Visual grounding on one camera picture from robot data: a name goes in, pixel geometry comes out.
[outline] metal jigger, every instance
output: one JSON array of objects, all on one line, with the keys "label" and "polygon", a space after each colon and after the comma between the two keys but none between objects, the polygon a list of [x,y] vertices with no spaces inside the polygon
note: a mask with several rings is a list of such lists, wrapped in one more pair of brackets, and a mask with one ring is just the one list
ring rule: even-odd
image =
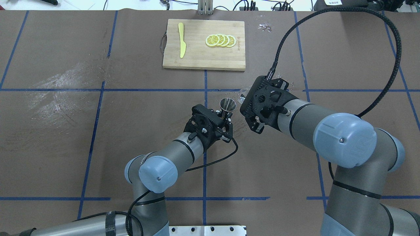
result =
[{"label": "metal jigger", "polygon": [[222,110],[222,119],[226,119],[227,114],[236,108],[236,102],[231,98],[223,98],[220,101],[220,108]]}]

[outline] lemon slice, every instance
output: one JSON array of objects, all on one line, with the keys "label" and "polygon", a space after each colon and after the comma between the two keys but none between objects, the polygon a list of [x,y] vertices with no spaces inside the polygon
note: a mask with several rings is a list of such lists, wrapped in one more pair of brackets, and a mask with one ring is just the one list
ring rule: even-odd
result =
[{"label": "lemon slice", "polygon": [[223,35],[223,37],[225,38],[225,43],[220,45],[220,46],[221,47],[226,47],[229,44],[229,42],[231,41],[231,39],[225,34]]},{"label": "lemon slice", "polygon": [[232,35],[227,35],[227,37],[229,38],[229,43],[226,45],[226,47],[233,47],[236,44],[236,38],[233,37]]},{"label": "lemon slice", "polygon": [[220,37],[216,34],[211,34],[206,38],[206,45],[209,47],[214,47],[219,43]]},{"label": "lemon slice", "polygon": [[223,45],[226,41],[226,38],[224,37],[224,34],[216,34],[217,36],[219,36],[219,43],[217,44],[218,46]]}]

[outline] light blue joint cap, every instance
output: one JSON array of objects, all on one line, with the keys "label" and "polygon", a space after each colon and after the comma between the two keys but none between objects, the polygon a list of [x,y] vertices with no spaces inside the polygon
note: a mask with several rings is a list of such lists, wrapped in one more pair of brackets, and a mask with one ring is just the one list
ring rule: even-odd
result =
[{"label": "light blue joint cap", "polygon": [[166,223],[166,225],[163,228],[161,228],[153,236],[169,236],[169,221]]},{"label": "light blue joint cap", "polygon": [[388,173],[389,172],[394,172],[404,163],[405,148],[402,145],[402,143],[396,137],[392,136],[390,133],[388,133],[387,131],[385,131],[381,128],[379,128],[379,129],[384,131],[387,135],[389,135],[395,143],[395,146],[396,146],[396,162],[395,162],[394,166],[390,170],[388,170]]},{"label": "light blue joint cap", "polygon": [[315,150],[327,161],[344,168],[365,163],[376,147],[376,132],[371,124],[348,113],[325,117],[315,128]]},{"label": "light blue joint cap", "polygon": [[356,236],[350,232],[342,224],[338,223],[331,216],[324,213],[324,219],[322,220],[321,236]]},{"label": "light blue joint cap", "polygon": [[175,164],[166,157],[153,156],[147,159],[139,169],[139,177],[147,189],[154,193],[163,193],[178,179]]},{"label": "light blue joint cap", "polygon": [[129,169],[130,169],[130,166],[131,166],[131,164],[133,163],[133,161],[134,161],[135,159],[137,159],[138,157],[141,157],[141,156],[144,156],[144,155],[136,156],[135,158],[131,159],[131,161],[129,161],[129,162],[127,163],[127,165],[126,165],[126,167],[125,167],[125,169],[124,169],[124,176],[126,177],[126,180],[127,180],[127,182],[128,182],[129,184],[132,184],[132,182],[130,181],[130,178],[129,178]]}]

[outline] blue tape grid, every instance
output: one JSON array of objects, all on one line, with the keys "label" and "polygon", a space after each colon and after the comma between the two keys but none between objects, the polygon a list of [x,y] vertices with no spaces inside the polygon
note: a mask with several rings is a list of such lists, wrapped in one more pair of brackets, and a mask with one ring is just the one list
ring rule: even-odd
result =
[{"label": "blue tape grid", "polygon": [[[294,12],[294,22],[297,23],[297,14],[296,11]],[[304,77],[304,81],[305,81],[305,92],[306,92],[306,99],[308,102],[311,101],[311,98],[309,96],[309,87],[308,87],[308,81],[306,78],[306,72],[305,72],[305,67],[303,65],[303,53],[302,53],[302,44],[300,42],[300,33],[299,33],[299,27],[296,28],[296,34],[297,34],[297,42],[299,45],[299,53],[300,53],[300,62],[302,64],[302,73],[303,73],[303,77]],[[316,159],[318,162],[318,176],[319,176],[319,183],[320,183],[320,187],[321,187],[321,194],[322,194],[322,201],[324,204],[324,211],[327,210],[327,200],[325,199],[325,188],[324,188],[324,180],[323,180],[323,176],[322,176],[322,169],[321,169],[321,160],[319,159],[319,155],[318,153],[316,154]]]},{"label": "blue tape grid", "polygon": [[[80,197],[0,197],[0,201],[79,201],[79,211],[77,218],[80,219],[83,211],[83,203],[85,201],[110,201],[110,197],[85,197],[86,194],[86,188],[87,188],[87,181],[89,179],[89,170],[90,170],[90,164],[92,160],[92,154],[93,154],[93,147],[95,144],[95,137],[96,137],[96,131],[97,126],[99,122],[99,116],[100,116],[100,110],[102,105],[102,98],[104,92],[204,92],[204,102],[205,107],[207,107],[208,99],[207,95],[208,92],[238,92],[240,89],[208,89],[207,86],[207,70],[204,70],[204,89],[106,89],[105,88],[105,81],[102,82],[102,87],[100,89],[46,89],[46,88],[35,88],[35,89],[3,89],[3,83],[7,75],[7,71],[9,68],[9,65],[12,61],[15,49],[17,47],[17,44],[19,42],[19,38],[21,36],[21,33],[24,29],[24,25],[26,22],[26,19],[28,17],[29,11],[26,11],[24,21],[22,23],[21,29],[19,31],[19,34],[16,38],[16,42],[14,44],[14,47],[12,49],[12,52],[10,54],[9,61],[7,63],[5,72],[3,74],[1,83],[0,83],[0,91],[9,91],[9,92],[100,92],[99,101],[98,101],[98,107],[96,111],[96,118],[95,118],[95,124],[93,128],[92,133],[92,139],[89,149],[89,155],[87,159],[86,164],[86,171],[83,181],[83,187]],[[116,28],[116,22],[118,17],[118,11],[115,11],[114,16],[114,23],[113,23],[113,29],[110,37],[110,43],[109,43],[109,49],[107,58],[111,55],[112,50],[112,44],[113,44],[113,38]],[[207,153],[204,153],[203,158],[203,164],[207,163]],[[203,168],[203,197],[167,197],[166,200],[168,201],[202,201],[203,202],[203,225],[207,224],[206,219],[206,202],[207,201],[265,201],[269,199],[270,197],[207,197],[207,168]]]},{"label": "blue tape grid", "polygon": [[[93,130],[93,134],[92,134],[91,146],[90,146],[90,149],[89,149],[89,156],[88,156],[87,167],[86,167],[86,172],[85,172],[85,179],[84,179],[84,184],[83,184],[81,196],[80,197],[0,197],[0,201],[80,201],[79,213],[78,213],[78,218],[80,218],[81,213],[82,213],[82,209],[83,209],[83,202],[84,201],[110,201],[111,200],[111,198],[109,198],[109,197],[85,197],[84,196],[85,192],[86,192],[87,179],[88,179],[88,176],[89,176],[90,162],[91,162],[91,158],[92,158],[93,146],[94,146],[94,141],[95,141],[95,136],[96,136],[96,129],[97,129],[98,121],[99,121],[100,108],[101,108],[102,97],[103,97],[104,92],[204,92],[205,106],[207,107],[208,92],[238,92],[239,91],[239,89],[208,89],[208,87],[207,87],[207,70],[204,71],[204,85],[205,85],[204,89],[105,89],[105,82],[102,83],[102,87],[100,89],[44,89],[44,88],[3,89],[2,86],[4,84],[4,80],[6,78],[7,71],[9,69],[10,63],[13,59],[13,55],[14,55],[14,52],[16,50],[16,47],[18,45],[19,38],[20,38],[21,33],[24,29],[24,25],[25,25],[26,19],[28,17],[28,14],[29,14],[29,11],[26,11],[24,20],[22,22],[22,26],[21,26],[19,34],[16,38],[15,44],[13,46],[12,52],[10,54],[8,63],[6,65],[6,68],[5,68],[5,71],[4,71],[4,74],[2,76],[2,80],[0,82],[0,91],[10,91],[10,92],[19,92],[19,91],[21,91],[21,92],[22,91],[25,91],[25,92],[100,92],[100,98],[99,98],[99,102],[98,102],[97,114],[96,114],[96,119],[95,119],[95,124],[94,124],[94,130]],[[112,33],[111,33],[111,39],[110,39],[110,44],[109,44],[107,57],[110,57],[110,54],[111,54],[112,42],[113,42],[113,37],[114,37],[114,33],[115,33],[115,28],[116,28],[117,16],[118,16],[118,11],[115,11],[113,29],[112,29]],[[295,22],[297,22],[296,12],[294,12],[294,18],[295,18]],[[389,34],[389,30],[388,30],[387,25],[385,25],[385,27],[386,27],[386,32],[387,32],[387,35],[388,35],[388,39],[390,41],[391,49],[392,49],[392,51],[395,55],[395,49],[394,49],[394,46],[392,44],[391,36]],[[380,92],[381,91],[381,89],[309,89],[308,83],[307,83],[305,67],[304,67],[304,63],[303,63],[304,58],[303,58],[302,44],[301,44],[301,40],[300,40],[299,28],[297,28],[297,40],[298,40],[299,53],[300,53],[301,64],[302,64],[302,73],[303,73],[304,83],[305,83],[305,90],[303,90],[303,92],[306,92],[307,101],[310,101],[309,92]],[[417,116],[416,110],[414,108],[414,105],[412,103],[412,99],[411,99],[411,96],[410,96],[411,92],[420,92],[420,89],[408,89],[408,86],[407,86],[407,83],[405,81],[404,74],[403,74],[403,71],[402,71],[401,67],[399,67],[399,72],[401,74],[401,78],[403,80],[405,89],[390,89],[389,92],[405,92],[405,93],[407,93],[407,97],[409,99],[414,117],[416,119],[417,126],[420,130],[420,123],[419,123],[419,120],[418,120],[418,116]],[[322,200],[323,205],[324,205],[324,209],[325,209],[326,208],[326,201],[328,200],[328,196],[325,195],[323,175],[322,175],[322,170],[321,170],[321,167],[320,167],[320,158],[319,158],[318,154],[317,154],[317,161],[318,161],[318,174],[319,174],[319,179],[320,179],[320,188],[321,188],[322,196],[307,197],[307,200]],[[203,164],[206,164],[206,163],[207,163],[207,154],[205,153],[204,158],[203,158]],[[203,197],[167,197],[166,199],[168,201],[202,201],[203,202],[203,224],[206,225],[207,224],[207,222],[206,222],[206,202],[207,201],[246,201],[246,200],[264,201],[264,200],[267,200],[269,198],[270,197],[207,197],[207,169],[203,168]],[[413,196],[382,196],[382,199],[420,199],[420,196],[418,196],[418,195],[413,195]]]}]

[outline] wire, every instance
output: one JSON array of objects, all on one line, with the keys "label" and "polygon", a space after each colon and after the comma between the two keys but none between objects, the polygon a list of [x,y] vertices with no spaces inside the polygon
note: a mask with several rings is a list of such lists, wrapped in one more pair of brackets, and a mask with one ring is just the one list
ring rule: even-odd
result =
[{"label": "wire", "polygon": [[[143,197],[145,197],[147,194],[150,193],[150,190],[148,190],[147,192],[143,193],[141,196],[139,196],[130,206],[129,210],[127,211],[128,215],[131,215],[131,210],[133,210],[133,206],[140,201],[140,199],[142,199]],[[131,226],[131,220],[129,220],[129,216],[126,215],[126,230],[129,236],[133,236],[133,228]],[[140,224],[140,235],[143,236],[143,227]]]},{"label": "wire", "polygon": [[106,0],[105,1],[105,3],[104,3],[104,9],[103,10],[105,10],[105,5],[108,3],[108,0]]},{"label": "wire", "polygon": [[328,162],[328,170],[330,171],[331,179],[334,180],[334,173],[333,173],[333,167],[331,166],[331,162]]},{"label": "wire", "polygon": [[213,165],[213,164],[216,164],[216,163],[218,163],[218,162],[221,162],[221,161],[223,161],[223,160],[228,159],[228,158],[229,158],[229,157],[231,157],[233,154],[235,154],[235,153],[238,151],[238,148],[239,148],[239,146],[238,146],[238,144],[236,143],[236,141],[235,141],[235,139],[234,139],[234,138],[232,138],[232,141],[233,141],[233,142],[234,142],[234,144],[235,144],[235,151],[233,151],[231,154],[229,154],[229,155],[227,155],[227,156],[225,156],[225,157],[223,157],[223,158],[221,158],[221,159],[218,159],[218,160],[216,160],[216,161],[210,162],[210,163],[208,163],[208,164],[205,164],[205,165],[201,165],[201,166],[197,166],[197,167],[194,167],[194,168],[187,169],[185,172],[187,172],[187,171],[192,171],[192,170],[196,170],[196,169],[200,169],[200,168],[203,168],[203,167],[206,167],[206,166],[209,166],[209,165]]},{"label": "wire", "polygon": [[239,5],[239,3],[240,2],[245,2],[245,7],[244,7],[244,10],[246,10],[246,8],[248,8],[249,7],[249,2],[248,2],[248,0],[240,0],[235,6],[234,6],[234,9],[233,10],[235,10],[236,9],[236,7]]},{"label": "wire", "polygon": [[224,9],[226,9],[226,10],[229,10],[229,9],[227,9],[226,7],[224,7],[224,6],[217,6],[217,7],[215,7],[214,9],[216,9],[216,8],[224,8]]},{"label": "wire", "polygon": [[[90,219],[90,218],[93,218],[93,217],[97,217],[97,216],[101,216],[101,215],[106,215],[106,214],[107,214],[107,212],[102,212],[102,213],[98,213],[98,214],[95,214],[95,215],[90,215],[90,216],[86,216],[86,217],[83,217],[83,218],[74,220],[73,222],[79,221],[79,220],[87,220],[87,219]],[[115,214],[117,214],[117,215],[125,215],[126,217],[128,216],[130,218],[133,218],[134,221],[136,221],[137,224],[139,225],[140,231],[143,230],[142,224],[140,223],[139,219],[135,215],[131,215],[131,214],[128,214],[127,212],[123,212],[123,211],[116,211]]]},{"label": "wire", "polygon": [[389,78],[389,80],[388,80],[387,84],[385,85],[384,89],[381,91],[381,93],[378,95],[378,97],[376,97],[376,99],[372,102],[372,104],[368,108],[366,108],[364,111],[362,111],[360,114],[357,115],[358,117],[362,117],[362,116],[366,115],[369,111],[371,111],[382,100],[382,98],[385,96],[385,94],[388,92],[389,88],[391,87],[392,83],[395,80],[395,77],[398,73],[399,64],[401,62],[401,50],[402,50],[402,48],[401,48],[401,37],[399,35],[399,32],[398,32],[397,28],[395,27],[394,23],[392,23],[392,21],[388,17],[386,17],[386,16],[384,16],[384,15],[382,15],[382,14],[380,14],[380,13],[374,11],[374,10],[370,10],[370,9],[367,9],[367,8],[358,8],[358,7],[335,7],[335,8],[322,9],[320,11],[317,11],[317,12],[314,12],[314,13],[310,14],[309,16],[306,16],[305,18],[303,18],[302,20],[300,20],[299,22],[294,24],[294,26],[292,26],[286,32],[286,34],[284,35],[284,37],[280,41],[280,44],[278,45],[276,56],[274,58],[273,66],[268,71],[266,79],[267,80],[272,79],[272,77],[274,75],[274,72],[276,71],[276,67],[277,67],[277,63],[278,63],[278,57],[280,55],[281,48],[282,48],[286,38],[289,36],[289,34],[294,29],[296,29],[300,24],[302,24],[303,22],[311,19],[312,17],[315,17],[317,15],[320,15],[320,14],[326,13],[326,12],[330,12],[330,11],[370,13],[370,14],[372,14],[374,16],[377,16],[380,19],[382,19],[385,22],[385,24],[389,26],[389,28],[391,29],[392,34],[394,35],[394,38],[395,38],[396,56],[395,56],[395,63],[394,63],[394,68],[393,68],[392,73],[391,73],[391,77]]},{"label": "wire", "polygon": [[160,0],[160,3],[165,4],[166,5],[166,10],[169,10],[169,8],[171,7],[169,5],[169,0]]},{"label": "wire", "polygon": [[255,10],[255,5],[257,4],[257,2],[254,1],[254,5],[251,4],[251,10]]},{"label": "wire", "polygon": [[178,1],[178,0],[172,0],[172,2],[187,3],[187,4],[192,4],[192,5],[198,5],[198,3],[189,3],[189,2],[183,2],[183,1]]}]

